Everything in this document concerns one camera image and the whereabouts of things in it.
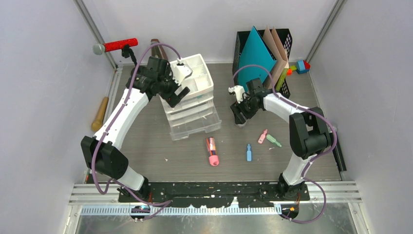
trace gray wall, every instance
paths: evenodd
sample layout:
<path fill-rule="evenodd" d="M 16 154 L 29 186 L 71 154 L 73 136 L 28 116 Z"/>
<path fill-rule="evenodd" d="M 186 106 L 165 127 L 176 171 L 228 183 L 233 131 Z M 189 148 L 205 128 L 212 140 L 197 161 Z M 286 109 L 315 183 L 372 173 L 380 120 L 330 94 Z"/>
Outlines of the gray wall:
<path fill-rule="evenodd" d="M 150 39 L 174 46 L 181 56 L 202 54 L 205 61 L 231 62 L 237 31 L 255 25 L 290 28 L 290 60 L 310 52 L 336 0 L 84 0 L 105 41 L 138 38 L 137 57 Z M 176 55 L 166 50 L 170 59 Z M 115 60 L 131 63 L 119 52 Z"/>
<path fill-rule="evenodd" d="M 57 234 L 112 68 L 72 0 L 0 7 L 0 233 Z"/>
<path fill-rule="evenodd" d="M 376 233 L 412 233 L 412 9 L 407 0 L 347 1 L 311 62 Z"/>

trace pink cap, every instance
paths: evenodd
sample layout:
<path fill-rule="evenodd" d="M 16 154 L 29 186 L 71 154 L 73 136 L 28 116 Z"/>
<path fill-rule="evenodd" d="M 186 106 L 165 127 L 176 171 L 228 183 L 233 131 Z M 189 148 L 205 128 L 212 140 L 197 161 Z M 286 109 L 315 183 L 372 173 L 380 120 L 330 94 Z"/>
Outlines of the pink cap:
<path fill-rule="evenodd" d="M 209 163 L 211 164 L 211 166 L 218 166 L 219 164 L 218 155 L 209 156 Z"/>

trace pink marker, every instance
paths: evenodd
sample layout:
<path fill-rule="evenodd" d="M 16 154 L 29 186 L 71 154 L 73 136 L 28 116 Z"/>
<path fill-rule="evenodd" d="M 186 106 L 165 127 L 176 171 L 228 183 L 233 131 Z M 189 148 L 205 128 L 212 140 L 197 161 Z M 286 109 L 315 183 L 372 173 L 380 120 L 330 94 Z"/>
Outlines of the pink marker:
<path fill-rule="evenodd" d="M 267 132 L 268 132 L 268 129 L 265 129 L 265 130 L 263 131 L 263 133 L 262 133 L 261 136 L 260 136 L 260 139 L 258 139 L 258 143 L 259 143 L 259 144 L 262 144 L 262 143 L 264 142 L 265 135 L 267 135 Z"/>

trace green marker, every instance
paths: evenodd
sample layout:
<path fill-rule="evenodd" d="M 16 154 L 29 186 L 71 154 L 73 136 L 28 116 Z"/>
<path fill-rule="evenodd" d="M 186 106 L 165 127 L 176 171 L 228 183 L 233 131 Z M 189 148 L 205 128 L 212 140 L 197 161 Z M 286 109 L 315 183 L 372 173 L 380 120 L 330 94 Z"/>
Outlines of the green marker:
<path fill-rule="evenodd" d="M 276 145 L 278 147 L 282 147 L 281 143 L 279 143 L 277 140 L 275 140 L 275 138 L 273 138 L 270 134 L 267 134 L 266 138 L 267 138 L 267 140 L 269 140 L 274 145 Z"/>

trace wood grain surface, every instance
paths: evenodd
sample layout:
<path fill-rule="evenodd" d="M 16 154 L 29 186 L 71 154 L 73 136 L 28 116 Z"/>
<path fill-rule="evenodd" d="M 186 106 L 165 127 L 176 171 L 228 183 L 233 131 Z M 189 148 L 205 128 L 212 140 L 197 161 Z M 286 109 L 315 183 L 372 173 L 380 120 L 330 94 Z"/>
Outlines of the wood grain surface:
<path fill-rule="evenodd" d="M 115 103 L 118 103 L 132 66 L 123 68 Z M 129 165 L 149 181 L 275 181 L 291 158 L 288 124 L 268 111 L 258 111 L 243 128 L 234 124 L 229 106 L 235 97 L 228 94 L 232 84 L 232 64 L 208 64 L 214 81 L 214 103 L 222 120 L 220 130 L 197 133 L 172 141 L 170 128 L 159 97 L 154 97 L 138 115 L 127 133 L 121 152 Z M 308 74 L 293 73 L 287 77 L 290 99 L 301 105 L 317 106 Z M 265 140 L 257 140 L 264 129 L 276 138 L 279 148 Z M 214 137 L 220 164 L 210 166 L 205 143 Z M 246 161 L 246 146 L 251 144 L 252 162 Z M 333 155 L 319 158 L 307 177 L 313 180 L 340 180 Z"/>

